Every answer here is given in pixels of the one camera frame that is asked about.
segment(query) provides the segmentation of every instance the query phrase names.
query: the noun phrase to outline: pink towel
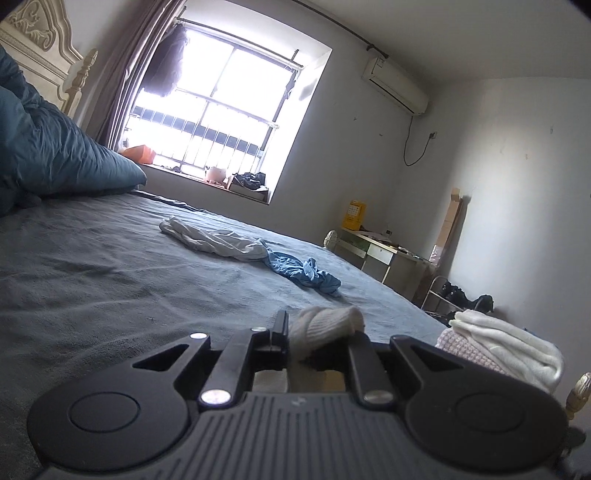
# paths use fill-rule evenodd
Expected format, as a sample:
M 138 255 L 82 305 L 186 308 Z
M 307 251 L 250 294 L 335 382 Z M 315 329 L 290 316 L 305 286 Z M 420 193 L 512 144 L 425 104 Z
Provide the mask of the pink towel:
M 453 355 L 469 360 L 470 362 L 490 368 L 491 370 L 499 372 L 500 374 L 507 375 L 507 373 L 498 364 L 488 358 L 478 348 L 472 346 L 466 337 L 454 332 L 451 328 L 447 328 L 442 331 L 435 346 L 441 350 L 445 350 L 448 353 L 452 353 Z

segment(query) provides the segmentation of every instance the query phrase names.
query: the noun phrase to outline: desk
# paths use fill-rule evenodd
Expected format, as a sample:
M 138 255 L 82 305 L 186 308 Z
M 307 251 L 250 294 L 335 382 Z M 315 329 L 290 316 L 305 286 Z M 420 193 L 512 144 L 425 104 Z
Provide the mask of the desk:
M 365 269 L 369 258 L 373 258 L 386 266 L 383 276 L 376 278 L 376 280 L 400 293 L 407 300 L 413 299 L 414 293 L 427 268 L 426 260 L 379 242 L 364 235 L 361 231 L 353 231 L 348 228 L 341 228 L 340 233 L 337 234 L 337 241 L 333 250 L 337 255 L 339 254 L 338 248 L 347 250 L 357 257 L 362 258 L 363 265 L 361 265 L 361 271 L 364 273 L 367 273 Z

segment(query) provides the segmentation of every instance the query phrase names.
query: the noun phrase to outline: blue cloth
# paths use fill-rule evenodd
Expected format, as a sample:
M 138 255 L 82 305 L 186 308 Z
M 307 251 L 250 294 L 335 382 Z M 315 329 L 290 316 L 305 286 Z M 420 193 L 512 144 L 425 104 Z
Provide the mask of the blue cloth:
M 274 252 L 267 247 L 269 256 L 262 262 L 273 272 L 289 278 L 303 287 L 317 288 L 322 293 L 335 295 L 340 280 L 324 270 L 318 270 L 316 260 L 309 258 L 302 263 L 298 258 L 282 252 Z
M 141 168 L 45 101 L 0 46 L 0 215 L 35 196 L 122 193 L 145 182 Z

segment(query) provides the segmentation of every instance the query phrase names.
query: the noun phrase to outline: window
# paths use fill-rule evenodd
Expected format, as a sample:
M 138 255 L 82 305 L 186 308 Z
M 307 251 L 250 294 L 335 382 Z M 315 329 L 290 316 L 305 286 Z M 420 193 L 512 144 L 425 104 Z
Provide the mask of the window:
M 183 75 L 161 98 L 142 91 L 128 118 L 130 145 L 147 144 L 154 164 L 203 178 L 260 171 L 298 71 L 225 38 L 189 30 Z

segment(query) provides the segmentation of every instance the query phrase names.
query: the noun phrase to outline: air conditioner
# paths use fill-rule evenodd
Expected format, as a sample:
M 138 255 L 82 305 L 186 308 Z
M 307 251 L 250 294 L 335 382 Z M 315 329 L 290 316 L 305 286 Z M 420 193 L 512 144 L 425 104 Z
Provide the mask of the air conditioner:
M 429 98 L 400 67 L 376 57 L 363 78 L 411 115 L 425 113 Z

